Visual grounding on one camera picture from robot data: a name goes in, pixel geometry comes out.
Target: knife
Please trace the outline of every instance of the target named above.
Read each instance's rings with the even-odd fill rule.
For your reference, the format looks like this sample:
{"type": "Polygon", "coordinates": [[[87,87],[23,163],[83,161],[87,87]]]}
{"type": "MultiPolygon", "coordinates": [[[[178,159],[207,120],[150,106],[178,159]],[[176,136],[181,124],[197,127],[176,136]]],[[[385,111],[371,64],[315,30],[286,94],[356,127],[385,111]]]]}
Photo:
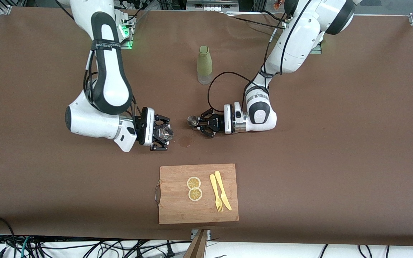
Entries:
{"type": "Polygon", "coordinates": [[[219,173],[219,171],[215,171],[214,175],[216,177],[216,181],[219,184],[219,188],[221,188],[221,199],[223,200],[223,203],[227,207],[227,209],[231,211],[232,207],[229,204],[229,200],[227,199],[226,192],[224,191],[223,180],[221,179],[221,174],[219,173]]]}

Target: robotic arm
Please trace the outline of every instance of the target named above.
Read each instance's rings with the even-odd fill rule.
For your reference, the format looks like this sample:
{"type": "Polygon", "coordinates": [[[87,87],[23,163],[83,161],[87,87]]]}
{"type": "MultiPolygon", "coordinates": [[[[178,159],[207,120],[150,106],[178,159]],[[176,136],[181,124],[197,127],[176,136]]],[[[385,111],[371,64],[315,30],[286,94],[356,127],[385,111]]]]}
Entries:
{"type": "Polygon", "coordinates": [[[323,35],[338,34],[351,22],[352,0],[286,0],[286,29],[251,83],[246,85],[246,111],[240,103],[224,105],[224,114],[207,110],[200,117],[190,116],[188,123],[203,134],[214,137],[217,132],[233,134],[266,131],[275,128],[277,114],[269,99],[269,83],[278,73],[295,72],[310,51],[323,40],[323,35]]]}
{"type": "Polygon", "coordinates": [[[124,116],[136,105],[132,88],[122,65],[120,43],[128,37],[128,14],[114,10],[113,0],[61,0],[70,5],[74,21],[92,39],[87,60],[83,90],[67,107],[67,128],[87,137],[113,139],[124,152],[129,152],[138,140],[151,150],[167,150],[173,132],[169,118],[156,115],[154,109],[144,107],[139,116],[124,116]],[[97,77],[92,76],[96,57],[97,77]]]}

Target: bottle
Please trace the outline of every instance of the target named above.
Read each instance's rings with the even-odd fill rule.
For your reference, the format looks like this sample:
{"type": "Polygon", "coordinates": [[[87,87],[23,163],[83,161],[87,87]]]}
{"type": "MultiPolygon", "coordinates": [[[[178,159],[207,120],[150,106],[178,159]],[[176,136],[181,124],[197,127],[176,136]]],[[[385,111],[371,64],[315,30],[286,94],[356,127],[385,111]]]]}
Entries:
{"type": "Polygon", "coordinates": [[[213,63],[207,46],[201,46],[197,57],[197,78],[203,85],[213,79],[213,63]]]}

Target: lemon slice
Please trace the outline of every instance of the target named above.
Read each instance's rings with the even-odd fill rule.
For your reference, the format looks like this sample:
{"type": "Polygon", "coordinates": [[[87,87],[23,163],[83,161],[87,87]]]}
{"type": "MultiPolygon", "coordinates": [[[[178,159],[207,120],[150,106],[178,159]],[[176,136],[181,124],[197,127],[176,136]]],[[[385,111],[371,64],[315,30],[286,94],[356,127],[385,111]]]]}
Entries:
{"type": "Polygon", "coordinates": [[[198,201],[202,198],[202,190],[198,187],[194,187],[189,190],[188,196],[191,201],[198,201]]]}
{"type": "Polygon", "coordinates": [[[200,185],[201,185],[200,179],[196,176],[193,176],[187,180],[187,187],[189,189],[192,189],[194,187],[200,187],[200,185]]]}

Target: teal cable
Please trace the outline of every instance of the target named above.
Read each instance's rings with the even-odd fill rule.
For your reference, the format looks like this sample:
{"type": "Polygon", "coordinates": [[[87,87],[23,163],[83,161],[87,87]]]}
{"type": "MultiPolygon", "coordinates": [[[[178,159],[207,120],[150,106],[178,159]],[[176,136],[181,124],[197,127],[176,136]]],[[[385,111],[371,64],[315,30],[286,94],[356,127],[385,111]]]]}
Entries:
{"type": "Polygon", "coordinates": [[[20,254],[20,258],[23,258],[25,256],[25,246],[27,246],[28,239],[30,239],[30,236],[25,238],[25,241],[23,241],[22,253],[20,254]]]}

